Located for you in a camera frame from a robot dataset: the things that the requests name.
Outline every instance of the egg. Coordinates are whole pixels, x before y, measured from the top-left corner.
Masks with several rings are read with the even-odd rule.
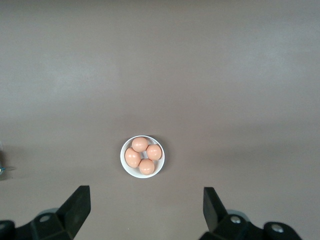
[[[156,144],[149,145],[146,149],[146,155],[150,160],[159,160],[162,155],[161,148]]]
[[[141,153],[141,152],[144,152],[145,150],[147,150],[148,145],[149,144],[148,144],[147,139],[145,139],[142,136],[136,137],[132,141],[132,148],[133,148],[133,150],[135,150],[138,153]]]
[[[141,162],[140,153],[136,152],[131,147],[125,151],[124,159],[131,168],[137,168]]]
[[[155,164],[150,159],[142,159],[139,169],[143,175],[150,175],[155,171]]]

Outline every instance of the screw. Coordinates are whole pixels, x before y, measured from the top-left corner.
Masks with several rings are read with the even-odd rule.
[[[231,217],[231,222],[233,222],[234,224],[239,224],[239,223],[241,223],[241,220],[237,216],[232,216]]]
[[[284,229],[282,228],[282,226],[278,225],[278,224],[272,224],[271,228],[273,231],[277,232],[277,233],[283,233]]]
[[[50,215],[45,215],[45,216],[43,216],[43,217],[40,218],[39,222],[40,222],[40,223],[46,222],[46,221],[49,220],[49,218],[50,218]]]

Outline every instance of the white bowl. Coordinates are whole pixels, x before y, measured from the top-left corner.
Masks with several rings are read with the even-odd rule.
[[[132,168],[130,167],[127,162],[126,162],[126,159],[125,159],[125,153],[126,153],[126,150],[128,148],[131,148],[132,147],[132,141],[135,139],[135,138],[138,138],[138,137],[144,137],[147,141],[148,141],[148,144],[157,144],[159,145],[159,147],[161,148],[161,151],[162,151],[162,155],[161,155],[161,158],[157,161],[153,161],[154,162],[154,172],[150,175],[144,175],[140,172],[139,170],[139,167],[137,168]],[[147,152],[144,151],[144,152],[140,152],[140,156],[141,156],[141,159],[147,159],[148,156],[147,156]],[[154,175],[156,175],[161,169],[162,167],[164,166],[164,163],[165,163],[165,151],[164,149],[162,148],[161,144],[155,140],[154,138],[150,137],[150,136],[143,136],[143,135],[139,135],[139,136],[134,136],[132,138],[130,138],[128,141],[125,142],[125,144],[122,146],[121,148],[121,152],[120,152],[120,160],[121,160],[121,164],[124,168],[124,170],[126,170],[126,172],[136,178],[139,178],[139,179],[147,179],[147,178],[151,178],[153,177]]]

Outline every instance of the table surface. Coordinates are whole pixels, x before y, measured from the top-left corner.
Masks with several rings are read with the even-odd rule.
[[[77,240],[196,240],[203,188],[320,236],[320,1],[0,2],[0,218],[90,185]],[[120,150],[166,159],[134,178]]]

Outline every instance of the black mechanical part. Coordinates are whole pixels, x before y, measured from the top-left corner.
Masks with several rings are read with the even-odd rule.
[[[204,188],[203,214],[209,231],[200,240],[302,240],[284,223],[267,222],[260,229],[239,215],[228,214],[213,187]]]
[[[90,211],[90,187],[79,186],[56,213],[43,213],[18,228],[0,220],[0,240],[73,240]]]

